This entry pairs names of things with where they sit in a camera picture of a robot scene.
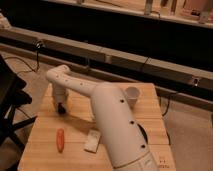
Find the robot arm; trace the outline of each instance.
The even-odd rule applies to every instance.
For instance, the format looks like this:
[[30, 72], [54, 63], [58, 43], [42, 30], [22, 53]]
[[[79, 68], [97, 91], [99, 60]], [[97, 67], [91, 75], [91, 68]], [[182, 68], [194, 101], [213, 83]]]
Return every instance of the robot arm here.
[[46, 78], [53, 84], [53, 97], [58, 102], [66, 100], [69, 88], [90, 98], [114, 171], [158, 171], [123, 91], [109, 82], [86, 81], [68, 73], [65, 65], [47, 72]]

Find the black cable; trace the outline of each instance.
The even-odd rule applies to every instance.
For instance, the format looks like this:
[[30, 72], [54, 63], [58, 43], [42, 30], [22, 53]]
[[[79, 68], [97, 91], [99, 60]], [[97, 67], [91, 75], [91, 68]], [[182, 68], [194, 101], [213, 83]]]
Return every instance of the black cable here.
[[21, 58], [18, 58], [18, 57], [13, 57], [13, 56], [10, 56], [10, 57], [5, 57], [4, 60], [9, 60], [9, 59], [17, 59], [21, 62], [23, 62], [28, 68], [30, 68], [30, 72], [35, 72], [35, 69], [33, 69], [25, 60], [21, 59]]
[[112, 6], [115, 6], [115, 7], [120, 7], [122, 8], [122, 6], [120, 5], [117, 5], [117, 4], [114, 4], [112, 2], [107, 2], [107, 1], [103, 1], [103, 0], [95, 0], [96, 2], [100, 2], [100, 3], [104, 3], [104, 4], [108, 4], [108, 5], [112, 5]]
[[158, 12], [158, 11], [151, 11], [151, 13], [158, 14], [158, 19], [159, 19], [159, 20], [161, 19], [160, 12]]
[[17, 110], [19, 110], [20, 112], [22, 112], [27, 118], [31, 118], [25, 111], [23, 111], [22, 109], [20, 108], [17, 108]]
[[148, 62], [149, 58], [150, 58], [150, 57], [147, 57], [146, 60], [145, 60], [145, 62], [141, 65], [140, 70], [139, 70], [140, 72], [143, 73], [143, 69], [144, 69], [146, 63]]
[[181, 92], [174, 92], [174, 93], [170, 93], [170, 94], [169, 94], [168, 103], [167, 103], [167, 106], [166, 106], [166, 110], [165, 110], [165, 112], [162, 114], [163, 117], [164, 117], [164, 116], [168, 113], [168, 111], [169, 111], [170, 102], [171, 102], [171, 97], [174, 96], [174, 95], [177, 95], [177, 94], [179, 94], [179, 93], [181, 93]]
[[21, 58], [19, 58], [19, 57], [5, 57], [4, 58], [4, 60], [9, 60], [9, 59], [17, 59], [17, 60], [19, 60], [19, 61], [21, 61], [21, 62], [23, 62], [30, 70], [26, 70], [26, 71], [19, 71], [19, 72], [17, 72], [16, 74], [17, 75], [19, 75], [20, 73], [30, 73], [30, 72], [35, 72], [35, 73], [37, 73], [38, 72], [38, 70], [40, 69], [40, 64], [39, 64], [39, 50], [40, 50], [40, 48], [43, 46], [43, 44], [42, 44], [42, 42], [38, 42], [37, 44], [36, 44], [36, 67], [35, 68], [33, 68], [33, 67], [31, 67], [25, 60], [23, 60], [23, 59], [21, 59]]
[[170, 93], [169, 96], [168, 96], [168, 103], [167, 103], [167, 106], [166, 106], [166, 110], [165, 110], [165, 112], [162, 114], [162, 116], [164, 117], [164, 116], [168, 113], [172, 96], [175, 96], [175, 95], [180, 94], [180, 93], [184, 93], [184, 92], [186, 92], [188, 89], [191, 89], [191, 88], [193, 88], [193, 87], [196, 87], [196, 86], [195, 86], [195, 85], [192, 85], [192, 86], [189, 86], [188, 88], [182, 89], [182, 90], [180, 90], [180, 91], [176, 91], [176, 92]]

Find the black chair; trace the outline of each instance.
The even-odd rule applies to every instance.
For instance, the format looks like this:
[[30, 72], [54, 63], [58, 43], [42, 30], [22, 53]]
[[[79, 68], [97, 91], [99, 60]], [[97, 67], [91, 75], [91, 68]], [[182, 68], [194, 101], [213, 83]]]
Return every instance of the black chair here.
[[25, 86], [26, 82], [8, 67], [0, 55], [0, 146], [9, 137], [21, 151], [25, 145], [15, 131], [32, 124], [36, 119], [32, 117], [13, 123], [16, 108], [32, 102], [32, 98], [22, 90]]

